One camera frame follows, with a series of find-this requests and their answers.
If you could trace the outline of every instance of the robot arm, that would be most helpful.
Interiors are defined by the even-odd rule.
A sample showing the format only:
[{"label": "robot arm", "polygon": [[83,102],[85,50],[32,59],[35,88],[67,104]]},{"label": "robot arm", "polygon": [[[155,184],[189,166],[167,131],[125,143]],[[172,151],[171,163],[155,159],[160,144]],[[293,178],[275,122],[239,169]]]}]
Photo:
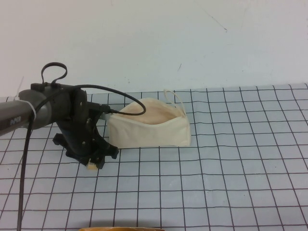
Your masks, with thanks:
[{"label": "robot arm", "polygon": [[[20,101],[0,103],[0,135],[27,127],[33,111],[30,104],[36,108],[49,96],[71,87],[32,84],[30,90],[19,93]],[[56,134],[53,142],[63,146],[67,156],[83,165],[91,162],[101,169],[105,156],[116,159],[118,154],[118,148],[106,142],[96,127],[98,119],[110,112],[112,110],[108,105],[87,102],[87,94],[81,89],[63,91],[41,107],[32,128],[38,129],[57,123],[62,134]]]}]

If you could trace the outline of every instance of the black cable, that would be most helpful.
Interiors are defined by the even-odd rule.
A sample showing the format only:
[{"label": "black cable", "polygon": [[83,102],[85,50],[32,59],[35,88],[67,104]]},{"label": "black cable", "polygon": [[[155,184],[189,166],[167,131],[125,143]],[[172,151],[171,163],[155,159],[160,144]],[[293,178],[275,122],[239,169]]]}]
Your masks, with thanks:
[{"label": "black cable", "polygon": [[26,135],[25,146],[24,146],[24,153],[23,153],[23,157],[22,157],[23,161],[21,163],[17,231],[21,231],[21,223],[22,223],[22,219],[23,219],[26,162],[27,162],[28,148],[29,148],[29,142],[30,142],[30,136],[31,136],[33,122],[34,122],[34,114],[32,114],[30,116],[30,119],[29,119],[29,125],[28,125],[28,129],[27,129],[27,135]]},{"label": "black cable", "polygon": [[115,89],[112,89],[112,88],[108,88],[108,87],[103,87],[103,86],[99,86],[99,85],[92,85],[92,84],[83,84],[83,85],[75,85],[75,86],[71,86],[71,87],[67,87],[67,88],[60,88],[59,91],[57,91],[56,93],[50,95],[49,97],[47,97],[45,100],[43,100],[37,107],[36,107],[36,112],[39,111],[39,109],[44,106],[48,101],[52,100],[54,97],[62,94],[62,93],[66,93],[66,92],[71,92],[73,90],[77,90],[77,89],[81,89],[81,88],[92,88],[92,89],[101,89],[101,90],[106,90],[106,91],[110,91],[110,92],[113,92],[115,94],[119,94],[119,95],[122,95],[124,97],[127,97],[133,101],[135,101],[136,103],[138,103],[142,108],[143,108],[143,111],[142,112],[139,112],[139,113],[127,113],[127,112],[120,112],[120,111],[117,111],[117,110],[114,110],[114,109],[111,109],[109,113],[117,113],[117,114],[122,114],[122,115],[129,115],[129,116],[140,116],[140,115],[143,115],[145,112],[146,112],[146,108],[144,106],[143,103],[141,103],[139,100],[137,100],[136,98],[124,93],[124,92],[121,92],[121,91],[118,91],[118,90],[115,90]]},{"label": "black cable", "polygon": [[52,62],[52,63],[49,63],[49,64],[46,64],[45,66],[43,66],[42,70],[41,70],[41,77],[42,77],[42,83],[44,84],[45,81],[44,81],[44,71],[48,68],[48,67],[51,67],[51,66],[58,66],[58,67],[62,67],[64,70],[65,70],[65,73],[59,77],[59,78],[56,78],[54,79],[51,84],[54,85],[56,83],[57,80],[59,79],[62,79],[62,78],[65,78],[65,76],[67,75],[67,67],[62,64],[62,63],[58,63],[58,62]]},{"label": "black cable", "polygon": [[[55,66],[59,63],[50,63],[47,64],[43,67],[42,69],[42,80],[44,83],[44,77],[43,77],[43,72],[44,70],[49,67],[49,66]],[[64,78],[67,74],[67,69],[66,69],[66,73],[60,77],[55,79],[52,83],[55,84],[55,81],[61,78]],[[56,96],[63,94],[65,92],[71,92],[73,90],[77,90],[77,89],[81,89],[81,88],[92,88],[92,89],[101,89],[101,90],[106,90],[106,91],[110,91],[119,95],[122,95],[124,97],[127,97],[133,101],[135,101],[136,103],[138,103],[142,108],[143,111],[139,112],[139,113],[126,113],[126,112],[119,112],[117,110],[113,110],[110,109],[110,113],[117,113],[117,114],[122,114],[122,115],[129,115],[129,116],[139,116],[142,115],[146,112],[146,108],[144,106],[143,103],[141,103],[139,100],[137,100],[136,98],[123,93],[121,91],[112,89],[112,88],[108,88],[108,87],[103,87],[103,86],[98,86],[98,85],[91,85],[91,84],[84,84],[84,85],[76,85],[76,86],[71,86],[71,87],[66,87],[66,88],[59,88],[59,91],[57,91],[56,93],[50,95],[49,97],[47,97],[45,100],[43,100],[36,108],[35,111],[36,113],[38,113],[38,111],[42,108],[42,106],[44,106],[46,103],[48,103],[50,100],[52,100],[53,98],[55,98]],[[34,115],[32,114],[30,116],[29,119],[29,124],[28,124],[28,128],[27,128],[27,134],[26,134],[26,140],[25,140],[25,146],[24,146],[24,153],[23,153],[23,160],[22,160],[22,165],[21,165],[21,174],[20,174],[20,185],[19,185],[19,205],[18,205],[18,218],[17,218],[17,231],[21,231],[21,225],[22,225],[22,218],[23,218],[23,203],[24,203],[24,187],[25,187],[25,172],[26,172],[26,159],[27,159],[27,154],[28,154],[28,148],[29,148],[29,142],[30,142],[30,136],[31,136],[31,131],[32,131],[32,126],[33,126],[33,122],[34,122]]]}]

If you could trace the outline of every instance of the grid paper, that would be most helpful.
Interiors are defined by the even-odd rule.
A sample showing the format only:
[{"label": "grid paper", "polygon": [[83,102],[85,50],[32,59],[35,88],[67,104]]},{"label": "grid paper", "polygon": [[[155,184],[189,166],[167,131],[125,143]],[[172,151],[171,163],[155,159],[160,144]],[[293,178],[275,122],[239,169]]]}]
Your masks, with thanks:
[{"label": "grid paper", "polygon": [[[56,124],[34,130],[23,230],[307,231],[307,84],[176,93],[191,147],[122,149],[89,171],[53,144]],[[131,95],[166,101],[163,92]],[[131,102],[114,94],[89,100],[116,110]],[[108,139],[105,121],[98,128]],[[20,128],[0,137],[0,230],[16,229],[25,136]]]}]

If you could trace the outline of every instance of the cloth bag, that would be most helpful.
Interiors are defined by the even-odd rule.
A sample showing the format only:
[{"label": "cloth bag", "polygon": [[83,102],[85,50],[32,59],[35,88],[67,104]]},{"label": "cloth bag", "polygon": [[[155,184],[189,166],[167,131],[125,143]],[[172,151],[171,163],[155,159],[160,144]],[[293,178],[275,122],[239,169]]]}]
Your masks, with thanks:
[{"label": "cloth bag", "polygon": [[[181,106],[170,101],[167,92],[177,97]],[[191,131],[183,102],[172,91],[165,90],[164,94],[173,106],[146,98],[140,100],[146,107],[143,115],[111,115],[108,120],[109,142],[118,148],[189,146]],[[133,102],[121,112],[137,113],[141,110],[141,106]]]}]

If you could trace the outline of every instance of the bag handle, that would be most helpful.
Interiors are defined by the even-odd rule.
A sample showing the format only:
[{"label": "bag handle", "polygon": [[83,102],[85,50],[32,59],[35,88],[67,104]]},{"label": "bag handle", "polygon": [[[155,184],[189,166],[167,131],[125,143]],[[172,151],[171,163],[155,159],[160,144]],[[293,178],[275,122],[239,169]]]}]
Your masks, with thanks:
[{"label": "bag handle", "polygon": [[[172,93],[172,94],[179,100],[179,102],[181,103],[181,106],[182,106],[182,107],[179,107],[178,105],[176,105],[173,101],[171,101],[171,100],[167,97],[167,93],[168,93],[168,92]],[[180,109],[180,111],[183,112],[184,117],[186,117],[185,107],[184,107],[184,104],[183,104],[181,98],[180,98],[174,91],[170,91],[170,90],[166,90],[166,89],[164,90],[164,95],[165,95],[166,100],[167,100],[169,103],[171,103],[173,106],[175,106],[177,109]]]}]

